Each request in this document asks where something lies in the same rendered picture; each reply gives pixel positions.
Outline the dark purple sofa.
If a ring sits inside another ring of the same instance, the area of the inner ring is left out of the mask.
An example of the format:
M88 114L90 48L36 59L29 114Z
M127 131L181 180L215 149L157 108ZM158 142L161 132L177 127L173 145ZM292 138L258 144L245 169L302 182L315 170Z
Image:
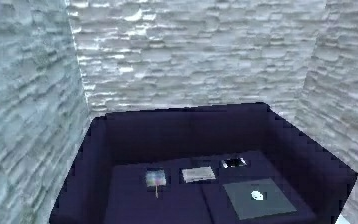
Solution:
M198 167L216 178L186 183ZM158 198L148 170L165 172ZM113 112L91 122L49 224L335 224L357 177L263 102ZM223 185L267 178L297 211L240 220Z

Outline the multicoloured book with stick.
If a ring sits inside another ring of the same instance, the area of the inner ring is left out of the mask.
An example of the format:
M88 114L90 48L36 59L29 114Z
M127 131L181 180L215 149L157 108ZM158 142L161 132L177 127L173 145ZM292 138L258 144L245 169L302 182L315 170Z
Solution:
M146 186L155 189L155 197L159 197L158 187L165 186L167 183L166 175L163 170L148 170L146 172Z

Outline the black phone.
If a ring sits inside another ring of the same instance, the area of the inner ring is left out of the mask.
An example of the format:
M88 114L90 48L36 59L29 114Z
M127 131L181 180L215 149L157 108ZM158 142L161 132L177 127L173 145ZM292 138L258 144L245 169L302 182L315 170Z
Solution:
M231 159L225 159L221 161L222 166L227 168L234 168L234 167L241 167L246 166L247 163L243 158L231 158Z

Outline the grey closed laptop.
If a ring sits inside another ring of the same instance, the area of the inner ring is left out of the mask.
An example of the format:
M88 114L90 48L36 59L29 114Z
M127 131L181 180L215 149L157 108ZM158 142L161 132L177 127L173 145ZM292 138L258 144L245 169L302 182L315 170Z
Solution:
M271 178L228 183L223 187L240 220L297 211Z

